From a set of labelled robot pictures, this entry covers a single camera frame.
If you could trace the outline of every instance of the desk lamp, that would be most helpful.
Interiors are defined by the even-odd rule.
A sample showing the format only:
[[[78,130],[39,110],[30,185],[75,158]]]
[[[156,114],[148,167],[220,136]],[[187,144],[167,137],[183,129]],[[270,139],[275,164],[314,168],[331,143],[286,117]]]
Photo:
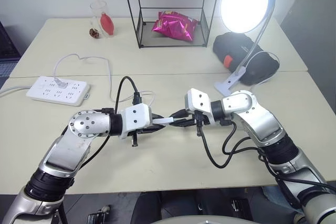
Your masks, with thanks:
[[[228,30],[240,34],[247,33],[264,22],[252,47],[236,70],[223,83],[215,83],[215,88],[222,95],[230,95],[231,92],[229,89],[246,72],[246,68],[243,65],[249,60],[251,54],[256,49],[272,16],[274,6],[275,0],[222,0],[220,5],[221,17]]]

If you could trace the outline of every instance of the white power strip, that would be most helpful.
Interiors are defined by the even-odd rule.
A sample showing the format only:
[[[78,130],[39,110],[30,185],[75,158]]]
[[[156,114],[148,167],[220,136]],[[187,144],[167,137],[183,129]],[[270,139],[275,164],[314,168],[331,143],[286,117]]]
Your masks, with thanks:
[[[53,77],[41,76],[28,90],[26,96],[37,101],[79,106],[88,97],[90,85],[84,81],[60,79],[67,87],[59,88]]]

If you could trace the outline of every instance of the glass cup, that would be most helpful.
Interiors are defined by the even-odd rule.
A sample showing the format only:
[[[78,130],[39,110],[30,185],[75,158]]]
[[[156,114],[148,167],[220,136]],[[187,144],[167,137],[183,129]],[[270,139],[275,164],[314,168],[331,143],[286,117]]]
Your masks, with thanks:
[[[114,24],[109,15],[105,1],[95,1],[90,4],[93,13],[92,25],[104,37],[111,37],[114,33]]]

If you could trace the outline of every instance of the black metal frame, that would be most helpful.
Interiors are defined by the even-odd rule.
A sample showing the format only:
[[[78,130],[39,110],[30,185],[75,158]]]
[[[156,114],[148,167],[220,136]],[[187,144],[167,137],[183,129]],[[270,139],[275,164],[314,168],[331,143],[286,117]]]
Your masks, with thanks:
[[[134,28],[134,32],[135,32],[135,36],[136,36],[136,41],[138,43],[139,48],[144,48],[144,47],[207,47],[217,0],[215,0],[215,3],[214,3],[210,25],[208,25],[208,23],[206,21],[205,13],[204,13],[204,2],[205,2],[205,0],[203,0],[202,7],[195,7],[195,8],[193,8],[193,7],[142,7],[140,0],[138,0],[138,3],[139,3],[139,19],[138,19],[137,25],[135,25],[135,22],[134,22],[134,17],[133,17],[133,13],[132,13],[130,0],[127,0],[127,2],[128,2],[128,7],[129,7],[129,10],[130,10],[131,18],[132,18],[133,28]],[[198,24],[201,26],[201,31],[202,31],[202,36],[203,36],[203,42],[204,43],[202,43],[200,45],[194,45],[194,44],[190,44],[190,45],[155,45],[155,46],[144,45],[142,43],[143,26],[146,26],[147,23],[154,23],[154,22],[144,22],[143,21],[143,16],[142,16],[142,10],[143,9],[168,9],[168,10],[169,9],[199,9],[199,10],[201,10],[201,20],[198,22]]]

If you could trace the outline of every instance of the black bag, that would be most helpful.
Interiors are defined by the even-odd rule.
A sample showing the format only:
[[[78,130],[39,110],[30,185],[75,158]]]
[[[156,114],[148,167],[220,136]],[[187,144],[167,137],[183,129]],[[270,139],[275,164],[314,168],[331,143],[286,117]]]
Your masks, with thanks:
[[[216,37],[213,52],[232,73],[247,55],[252,45],[253,41],[245,34],[228,32]],[[262,51],[262,49],[257,45],[251,57],[260,51]],[[279,66],[279,62],[273,59],[268,53],[261,52],[255,55],[250,61],[240,81],[249,86],[260,83],[275,74]]]

